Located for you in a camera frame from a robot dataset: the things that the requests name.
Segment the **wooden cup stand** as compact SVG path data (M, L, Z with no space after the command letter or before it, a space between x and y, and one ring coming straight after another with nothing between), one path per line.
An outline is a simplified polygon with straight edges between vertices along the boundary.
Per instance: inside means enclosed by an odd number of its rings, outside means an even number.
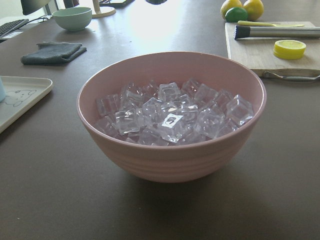
M92 4L94 9L94 12L92 13L93 19L108 17L116 13L116 9L114 7L100 6L98 0L93 0Z

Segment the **green bowl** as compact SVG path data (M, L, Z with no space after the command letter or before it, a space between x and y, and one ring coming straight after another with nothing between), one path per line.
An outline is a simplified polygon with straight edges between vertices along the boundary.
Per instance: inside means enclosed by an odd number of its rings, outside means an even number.
M92 20L92 9L79 6L60 9L52 14L55 22L67 31L80 31L85 29Z

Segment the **steel muddler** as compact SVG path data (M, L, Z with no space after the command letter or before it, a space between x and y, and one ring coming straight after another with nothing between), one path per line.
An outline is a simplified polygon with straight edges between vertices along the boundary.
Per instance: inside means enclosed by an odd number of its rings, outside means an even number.
M317 39L320 37L319 27L275 27L236 25L234 39L244 38L298 38Z

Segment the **green lime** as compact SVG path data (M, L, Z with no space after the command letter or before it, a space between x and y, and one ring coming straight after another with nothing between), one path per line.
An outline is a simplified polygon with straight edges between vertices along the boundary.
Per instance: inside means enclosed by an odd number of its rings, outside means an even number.
M225 13L227 23L237 23L238 21L247 21L248 12L243 7L232 7Z

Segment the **half lemon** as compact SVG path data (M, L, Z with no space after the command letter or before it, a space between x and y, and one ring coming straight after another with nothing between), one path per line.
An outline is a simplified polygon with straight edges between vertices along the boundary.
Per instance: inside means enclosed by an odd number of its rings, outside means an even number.
M274 43L273 55L284 60L298 60L304 56L306 47L298 40L278 40Z

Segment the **yellow lemon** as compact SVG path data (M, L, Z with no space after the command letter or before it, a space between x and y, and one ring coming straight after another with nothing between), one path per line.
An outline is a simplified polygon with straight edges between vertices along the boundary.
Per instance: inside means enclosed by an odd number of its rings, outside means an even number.
M264 5L261 0L247 0L243 8L247 11L247 20L252 22L259 19L264 13Z
M243 7L243 4L240 0L225 0L220 8L220 14L223 19L225 19L226 13L229 9L234 7Z

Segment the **pink bowl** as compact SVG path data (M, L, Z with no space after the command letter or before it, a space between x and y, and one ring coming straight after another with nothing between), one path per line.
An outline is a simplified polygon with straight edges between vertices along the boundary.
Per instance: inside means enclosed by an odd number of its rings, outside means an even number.
M197 79L216 90L239 94L253 105L254 117L238 130L217 139L178 146L129 143L98 131L96 99L119 93L129 82L138 86ZM97 146L120 168L142 179L179 183L207 176L226 165L243 147L263 113L267 93L258 75L242 64L221 56L170 51L125 59L98 71L77 97L78 115Z

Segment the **clear ice cubes pile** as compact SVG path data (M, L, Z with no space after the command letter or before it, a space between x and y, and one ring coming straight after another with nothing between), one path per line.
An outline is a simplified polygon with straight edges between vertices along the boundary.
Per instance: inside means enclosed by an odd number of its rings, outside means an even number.
M130 82L120 93L96 99L95 128L115 139L146 146L182 146L232 133L254 116L239 94L189 79L144 86Z

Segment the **cream rabbit tray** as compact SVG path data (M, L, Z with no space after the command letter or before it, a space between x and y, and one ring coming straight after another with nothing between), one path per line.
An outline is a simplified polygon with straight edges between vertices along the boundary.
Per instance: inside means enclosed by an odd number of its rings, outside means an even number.
M2 76L5 98L0 102L0 131L3 132L53 88L48 78Z

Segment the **light blue cup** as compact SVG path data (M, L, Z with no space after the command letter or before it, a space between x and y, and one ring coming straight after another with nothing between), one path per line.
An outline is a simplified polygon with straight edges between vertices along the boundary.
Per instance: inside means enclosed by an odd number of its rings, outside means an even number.
M2 78L0 77L0 102L2 102L6 97L6 91L5 87L2 81Z

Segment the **wooden cutting board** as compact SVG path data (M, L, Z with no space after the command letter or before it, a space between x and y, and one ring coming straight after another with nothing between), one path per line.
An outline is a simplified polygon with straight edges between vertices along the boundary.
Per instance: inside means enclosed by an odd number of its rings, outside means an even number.
M287 82L316 82L320 79L320 38L267 38L249 37L234 39L236 23L225 24L228 58L253 70L266 79ZM304 28L312 28L306 22ZM273 54L274 44L279 40L297 40L306 44L300 59L287 60Z

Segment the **grey folded cloth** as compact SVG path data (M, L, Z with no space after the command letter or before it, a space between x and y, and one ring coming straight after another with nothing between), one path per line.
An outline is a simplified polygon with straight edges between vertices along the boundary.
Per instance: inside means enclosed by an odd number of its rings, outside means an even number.
M24 65L54 65L73 61L87 51L81 43L42 42L38 50L24 55L20 61Z

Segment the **yellow lemon far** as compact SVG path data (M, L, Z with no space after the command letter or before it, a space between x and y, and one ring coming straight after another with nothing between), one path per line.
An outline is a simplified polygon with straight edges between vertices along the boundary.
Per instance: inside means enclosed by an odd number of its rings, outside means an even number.
M234 7L243 7L243 4L240 0L225 0L220 8L220 14L223 19L225 19L226 13L229 9Z

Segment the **yellow lemon near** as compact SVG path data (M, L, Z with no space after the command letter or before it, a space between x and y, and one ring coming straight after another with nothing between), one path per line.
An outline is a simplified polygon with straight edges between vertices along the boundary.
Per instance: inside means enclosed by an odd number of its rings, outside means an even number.
M259 19L264 13L264 5L261 0L247 0L243 8L247 11L247 20L252 22Z

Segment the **yellow plastic knife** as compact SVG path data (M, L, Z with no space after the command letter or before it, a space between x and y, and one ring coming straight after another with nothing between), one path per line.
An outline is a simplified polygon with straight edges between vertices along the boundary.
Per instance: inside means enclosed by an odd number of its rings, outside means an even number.
M241 26L255 26L255 27L304 27L304 24L277 24L277 23L269 23L269 22L257 22L257 21L245 21L239 20L237 22L238 25Z

